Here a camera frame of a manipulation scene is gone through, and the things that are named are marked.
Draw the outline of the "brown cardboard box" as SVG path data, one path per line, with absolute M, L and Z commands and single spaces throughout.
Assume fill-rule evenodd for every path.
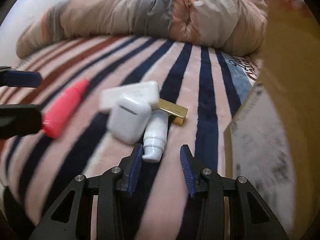
M 246 177 L 291 239 L 319 213 L 319 23 L 268 0 L 264 65 L 225 130 L 226 175 Z

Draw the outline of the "white rectangular power bank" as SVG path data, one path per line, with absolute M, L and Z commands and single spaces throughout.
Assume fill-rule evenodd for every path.
M 105 89 L 100 93 L 99 111 L 107 114 L 122 95 L 145 100 L 152 109 L 157 109 L 159 85 L 156 81 L 148 81 Z

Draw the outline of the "white earbuds case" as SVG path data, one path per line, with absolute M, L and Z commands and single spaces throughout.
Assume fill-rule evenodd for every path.
M 114 138 L 132 145 L 142 136 L 151 112 L 146 100 L 122 94 L 110 111 L 107 129 Z

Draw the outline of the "pink spray bottle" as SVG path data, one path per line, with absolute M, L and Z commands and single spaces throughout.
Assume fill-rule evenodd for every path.
M 66 88 L 44 113 L 42 128 L 46 136 L 58 138 L 71 115 L 78 107 L 89 81 L 86 78 Z

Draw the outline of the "rolled pink grey duvet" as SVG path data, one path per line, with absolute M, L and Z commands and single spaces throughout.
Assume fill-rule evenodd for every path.
M 19 58 L 69 38 L 140 35 L 169 38 L 246 56 L 265 39 L 264 0 L 66 0 L 21 34 Z

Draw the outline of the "small white pump bottle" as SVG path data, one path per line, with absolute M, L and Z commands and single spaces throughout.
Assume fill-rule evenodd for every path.
M 161 109 L 152 111 L 143 138 L 144 154 L 142 159 L 145 162 L 159 163 L 167 142 L 167 133 L 168 114 Z

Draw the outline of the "gold rectangular box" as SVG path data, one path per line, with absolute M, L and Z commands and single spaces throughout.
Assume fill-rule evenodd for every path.
M 177 124 L 177 125 L 183 125 L 184 120 L 187 116 L 188 113 L 188 109 L 177 105 L 175 103 L 169 102 L 167 100 L 164 99 L 159 99 L 159 109 L 165 111 L 168 113 L 168 115 L 173 116 L 173 123 Z

